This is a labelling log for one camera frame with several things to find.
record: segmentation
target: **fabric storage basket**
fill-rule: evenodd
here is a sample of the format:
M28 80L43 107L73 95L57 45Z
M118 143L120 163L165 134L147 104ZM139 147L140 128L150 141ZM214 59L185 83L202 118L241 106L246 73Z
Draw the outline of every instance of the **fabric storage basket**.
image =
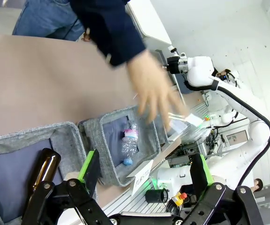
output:
M7 157L5 158L6 160L13 161L13 164L8 166L9 168L15 167L17 166L15 164L23 164L25 163L24 161L27 161L27 159L31 157L33 152L30 147L33 148L33 146L36 146L37 149L42 149L46 147L46 145L49 145L49 143L52 146L52 149L61 155L62 159L59 165L59 171L57 172L60 174L61 179L64 179L65 176L70 172L80 171L85 161L86 153L79 130L77 126L71 122L53 124L45 127L28 129L21 132L0 136L0 156ZM24 154L24 158L17 158L16 156L13 156L15 154L21 154L21 152ZM16 193L15 188L20 188L21 190L23 189L21 184L21 187L15 186L13 189L11 189L11 182L13 182L14 185L17 183L19 184L19 182L22 180L21 174L26 173L24 170L25 168L20 168L16 176L10 181L8 181L8 179L10 179L8 177L9 172L7 170L0 171L0 175L3 175L1 173L5 173L3 177L0 177L0 186L2 186L2 192L0 192L1 195L8 195L8 193L11 193L11 191ZM13 208L12 204L13 202L3 203L4 207L0 210L0 224L21 224L21 217L17 217L8 221L9 216L6 215L6 211L10 208Z
M125 187L134 177L126 178L142 162L154 159L161 150L154 122L147 124L147 115L138 116L138 107L132 106L107 113L97 119L79 122L78 127L84 138L85 150L97 149L100 154L100 181ZM112 154L104 132L104 125L120 118L135 121L138 125L138 152L133 156L132 165L114 165Z

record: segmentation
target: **table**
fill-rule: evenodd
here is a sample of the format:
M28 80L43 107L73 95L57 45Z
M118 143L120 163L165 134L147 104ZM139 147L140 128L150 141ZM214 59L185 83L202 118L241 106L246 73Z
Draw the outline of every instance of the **table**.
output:
M0 135L78 122L136 104L125 65L111 68L91 43L0 36ZM154 166L180 140L165 145ZM97 185L103 207L128 187Z

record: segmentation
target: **blurred hand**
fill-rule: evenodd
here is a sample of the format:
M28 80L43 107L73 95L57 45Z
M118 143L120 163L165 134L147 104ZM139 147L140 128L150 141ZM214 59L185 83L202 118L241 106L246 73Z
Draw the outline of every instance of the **blurred hand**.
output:
M172 83L156 59L148 50L135 56L127 63L130 79L139 97L139 113L142 114L149 105L149 122L157 115L157 110L163 118L165 128L170 129L168 112L170 105L175 107L180 115L187 116L189 111L182 103L179 94L172 91Z

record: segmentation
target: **black hose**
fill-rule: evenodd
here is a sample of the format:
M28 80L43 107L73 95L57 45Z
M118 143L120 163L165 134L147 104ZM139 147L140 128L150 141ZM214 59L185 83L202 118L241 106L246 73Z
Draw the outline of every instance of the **black hose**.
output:
M208 86L203 86L203 87L193 87L189 84L188 81L185 81L184 84L186 85L186 87L189 90L196 90L198 89L198 91L201 90L210 90L212 85L208 85ZM257 116L259 119L261 119L262 121L264 121L264 123L266 123L266 125L269 127L270 129L270 121L264 117L262 114L260 114L258 111L256 111L255 109L253 109L250 105L248 105L247 103L245 103L244 101L242 101L240 98L236 97L233 93L231 93L230 91L228 91L227 89L223 88L223 87L217 87L217 90L225 93L226 95L230 96L232 99L234 99L236 102L238 102L240 105L242 105L243 107L245 107L246 109L248 109L251 113L253 113L255 116ZM259 155L257 155L255 157L255 159L251 162L251 164L248 166L247 170L244 172L244 174L242 175L238 186L240 186L242 184L242 182L244 181L244 179L247 177L247 175L251 172L252 168L254 167L254 165L259 161L259 159L267 152L267 150L270 148L270 137L268 139L268 143L265 146L265 148L259 153Z

